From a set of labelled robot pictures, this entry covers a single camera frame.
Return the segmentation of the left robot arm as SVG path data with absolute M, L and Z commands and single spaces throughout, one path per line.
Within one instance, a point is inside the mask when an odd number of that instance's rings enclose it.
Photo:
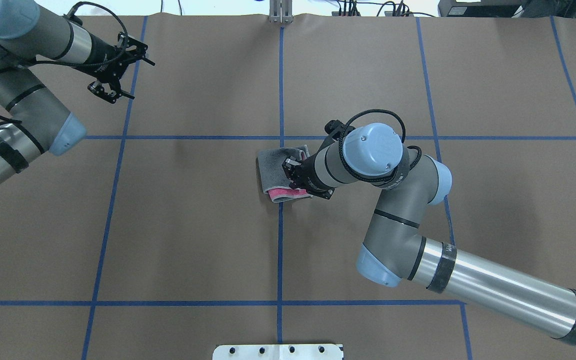
M 34 0 L 0 0 L 0 185 L 25 171 L 44 153 L 63 155 L 87 135 L 87 129 L 34 75 L 32 67 L 60 66 L 93 78 L 87 89 L 114 104 L 134 99 L 121 79 L 132 64 L 153 62 L 148 46 L 121 28 L 110 44 L 84 28 L 77 17 L 90 1 L 76 2 L 56 14 Z

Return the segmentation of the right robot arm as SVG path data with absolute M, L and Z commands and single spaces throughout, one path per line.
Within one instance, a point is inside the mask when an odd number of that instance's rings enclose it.
M 426 208 L 450 193 L 448 167 L 407 147 L 384 123 L 356 128 L 334 120 L 326 131 L 314 155 L 288 156 L 281 166 L 291 188 L 323 199 L 355 182 L 381 189 L 356 262 L 362 276 L 386 287 L 406 279 L 437 294 L 448 292 L 576 347 L 576 289 L 419 233 Z

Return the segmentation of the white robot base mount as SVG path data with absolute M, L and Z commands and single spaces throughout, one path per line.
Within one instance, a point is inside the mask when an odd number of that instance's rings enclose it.
M 342 344 L 224 344 L 212 353 L 213 360 L 344 360 Z

